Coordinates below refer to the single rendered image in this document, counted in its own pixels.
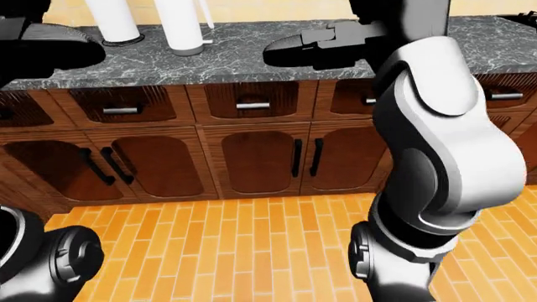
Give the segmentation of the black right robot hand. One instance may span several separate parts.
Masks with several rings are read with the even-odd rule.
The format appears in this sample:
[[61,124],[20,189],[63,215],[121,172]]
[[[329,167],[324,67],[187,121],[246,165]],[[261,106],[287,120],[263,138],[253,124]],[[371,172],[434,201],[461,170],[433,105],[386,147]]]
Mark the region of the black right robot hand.
[[379,23],[334,22],[325,29],[307,29],[278,39],[263,50],[263,62],[273,67],[312,67],[335,70],[364,60],[377,39],[387,34]]

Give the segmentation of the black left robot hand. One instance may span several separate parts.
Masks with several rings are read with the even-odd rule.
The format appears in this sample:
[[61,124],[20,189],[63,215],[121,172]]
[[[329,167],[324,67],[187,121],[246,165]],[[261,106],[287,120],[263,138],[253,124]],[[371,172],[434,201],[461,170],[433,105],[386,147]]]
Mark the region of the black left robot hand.
[[15,80],[47,79],[55,70],[98,65],[106,58],[90,35],[25,17],[0,19],[0,88]]

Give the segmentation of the white cylinder on black base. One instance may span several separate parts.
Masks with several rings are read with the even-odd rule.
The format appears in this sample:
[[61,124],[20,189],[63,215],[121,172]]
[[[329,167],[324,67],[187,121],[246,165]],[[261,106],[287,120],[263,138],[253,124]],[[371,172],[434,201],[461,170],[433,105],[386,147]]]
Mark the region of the white cylinder on black base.
[[85,0],[106,47],[124,47],[144,39],[127,0]]

